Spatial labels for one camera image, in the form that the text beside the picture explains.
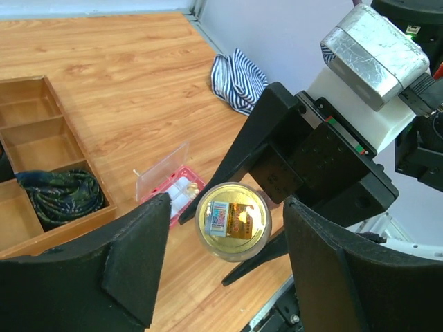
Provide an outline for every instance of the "screw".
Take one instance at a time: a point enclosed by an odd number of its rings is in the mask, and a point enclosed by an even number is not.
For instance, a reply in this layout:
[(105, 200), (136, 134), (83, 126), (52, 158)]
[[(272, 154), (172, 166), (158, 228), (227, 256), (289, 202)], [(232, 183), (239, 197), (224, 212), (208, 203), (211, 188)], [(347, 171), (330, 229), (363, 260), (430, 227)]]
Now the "screw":
[(298, 317), (297, 315), (291, 316), (291, 323), (292, 324), (297, 324), (299, 321), (300, 321), (300, 317)]

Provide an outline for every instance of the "black foam pad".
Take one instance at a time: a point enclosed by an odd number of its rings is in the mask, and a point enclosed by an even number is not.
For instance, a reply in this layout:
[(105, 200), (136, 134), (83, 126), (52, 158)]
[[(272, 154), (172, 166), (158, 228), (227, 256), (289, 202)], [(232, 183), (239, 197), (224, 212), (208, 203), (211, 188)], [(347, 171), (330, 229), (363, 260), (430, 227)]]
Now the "black foam pad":
[(8, 332), (143, 332), (150, 326), (168, 239), (170, 197), (39, 256), (0, 261)]
[(441, 331), (441, 261), (380, 246), (295, 199), (284, 227), (306, 331)]

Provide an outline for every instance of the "wooden organizer tray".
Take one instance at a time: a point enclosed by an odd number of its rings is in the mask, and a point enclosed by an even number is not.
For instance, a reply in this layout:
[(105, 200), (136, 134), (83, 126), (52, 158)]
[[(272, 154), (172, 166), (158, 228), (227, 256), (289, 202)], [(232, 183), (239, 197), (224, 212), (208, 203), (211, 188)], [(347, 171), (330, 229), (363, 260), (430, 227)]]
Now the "wooden organizer tray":
[(47, 77), (0, 81), (0, 141), (14, 172), (85, 169), (105, 195), (102, 209), (44, 232), (18, 182), (0, 183), (0, 259), (38, 255), (115, 218), (116, 206)]

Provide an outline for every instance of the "plastic box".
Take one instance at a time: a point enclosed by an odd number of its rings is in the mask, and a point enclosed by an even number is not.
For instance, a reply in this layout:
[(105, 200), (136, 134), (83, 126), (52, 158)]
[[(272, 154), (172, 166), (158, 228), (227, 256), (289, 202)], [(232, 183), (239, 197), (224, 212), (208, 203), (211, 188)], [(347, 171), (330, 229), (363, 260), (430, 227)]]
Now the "plastic box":
[(136, 200), (139, 204), (161, 192), (170, 195), (171, 227), (177, 223), (180, 213), (206, 185), (198, 175), (185, 166), (188, 150), (189, 144), (183, 143), (155, 166), (138, 174), (136, 182)]

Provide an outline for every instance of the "green patterned scarf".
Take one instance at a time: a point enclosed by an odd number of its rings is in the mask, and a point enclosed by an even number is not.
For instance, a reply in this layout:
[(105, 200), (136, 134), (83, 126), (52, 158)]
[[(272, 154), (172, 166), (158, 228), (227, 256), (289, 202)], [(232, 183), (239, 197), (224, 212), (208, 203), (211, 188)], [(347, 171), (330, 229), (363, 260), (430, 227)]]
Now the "green patterned scarf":
[(45, 230), (101, 209), (105, 198), (97, 179), (83, 169), (15, 174)]

